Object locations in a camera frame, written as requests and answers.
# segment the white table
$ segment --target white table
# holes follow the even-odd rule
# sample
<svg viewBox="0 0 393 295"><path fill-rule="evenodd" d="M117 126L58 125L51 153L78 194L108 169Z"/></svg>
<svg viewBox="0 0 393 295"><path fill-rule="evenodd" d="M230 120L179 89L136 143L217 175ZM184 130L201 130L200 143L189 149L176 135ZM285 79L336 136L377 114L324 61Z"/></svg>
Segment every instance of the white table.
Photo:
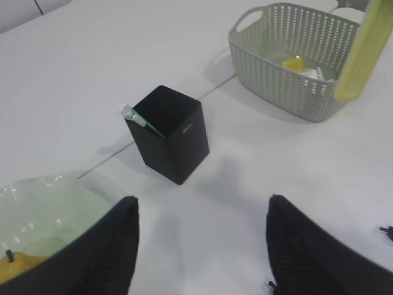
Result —
<svg viewBox="0 0 393 295"><path fill-rule="evenodd" d="M271 278L272 194L393 271L393 243L376 230L393 224L392 49L390 40L362 97L321 124L262 101L237 77L213 91L202 99L211 153L182 186L146 167L135 144L84 176L113 201L139 198L131 294L260 294Z"/></svg>
<svg viewBox="0 0 393 295"><path fill-rule="evenodd" d="M215 89L234 74L228 30L270 2L74 0L0 35L0 186L105 161L132 142L119 103L160 84Z"/></svg>

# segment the black toothbrush holder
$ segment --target black toothbrush holder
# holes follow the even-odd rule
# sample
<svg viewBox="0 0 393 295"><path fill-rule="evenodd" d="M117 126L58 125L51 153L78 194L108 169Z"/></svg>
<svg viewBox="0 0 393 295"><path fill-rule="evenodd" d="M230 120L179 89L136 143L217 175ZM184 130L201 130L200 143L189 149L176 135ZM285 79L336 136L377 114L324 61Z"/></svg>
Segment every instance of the black toothbrush holder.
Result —
<svg viewBox="0 0 393 295"><path fill-rule="evenodd" d="M183 184L209 154L202 104L158 86L133 109L165 137L126 120L145 164L174 183Z"/></svg>

